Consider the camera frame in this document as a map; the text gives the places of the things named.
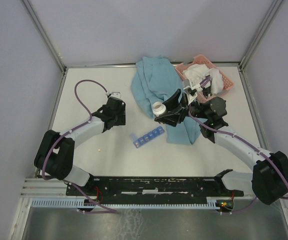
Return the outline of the white cap pill bottle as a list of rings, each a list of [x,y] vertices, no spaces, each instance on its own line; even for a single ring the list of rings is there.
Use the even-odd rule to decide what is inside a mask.
[[[163,115],[166,111],[167,108],[162,102],[156,101],[152,104],[152,112],[156,117]]]

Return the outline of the blue weekly pill organizer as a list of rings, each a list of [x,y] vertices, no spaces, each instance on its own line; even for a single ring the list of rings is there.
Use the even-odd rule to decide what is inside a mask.
[[[138,149],[145,144],[151,142],[155,138],[163,135],[165,130],[162,126],[158,126],[157,128],[149,131],[148,133],[142,135],[141,137],[137,137],[134,133],[131,133],[129,136],[132,140],[133,145]]]

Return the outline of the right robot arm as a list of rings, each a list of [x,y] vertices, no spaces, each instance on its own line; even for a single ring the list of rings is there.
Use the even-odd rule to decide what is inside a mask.
[[[288,200],[288,158],[281,152],[275,153],[254,145],[238,134],[224,121],[227,114],[226,101],[214,97],[206,103],[189,101],[188,95],[177,90],[164,102],[152,104],[155,121],[172,127],[190,117],[199,124],[201,134],[219,145],[239,160],[251,173],[230,170],[213,183],[215,193],[226,195],[231,190],[255,196],[266,205],[278,199]]]

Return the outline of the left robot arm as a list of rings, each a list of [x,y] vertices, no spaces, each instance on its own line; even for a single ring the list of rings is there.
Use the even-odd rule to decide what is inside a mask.
[[[106,104],[91,117],[66,132],[48,130],[41,141],[34,166],[47,179],[58,179],[77,185],[83,195],[90,195],[95,183],[91,174],[74,165],[75,149],[90,138],[126,124],[126,103],[110,96]]]

